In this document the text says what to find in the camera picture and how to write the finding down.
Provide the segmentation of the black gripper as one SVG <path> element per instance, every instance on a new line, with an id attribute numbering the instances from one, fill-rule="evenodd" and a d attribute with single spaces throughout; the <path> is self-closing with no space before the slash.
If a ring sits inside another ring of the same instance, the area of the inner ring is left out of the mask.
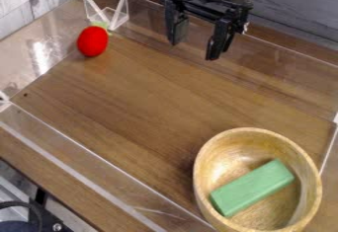
<path id="1" fill-rule="evenodd" d="M 172 45 L 185 39 L 187 13 L 209 23 L 216 22 L 205 50 L 205 59 L 216 60 L 227 51 L 235 32 L 243 34 L 247 31 L 252 2 L 249 0 L 164 0 L 164 5 L 167 37 Z"/>

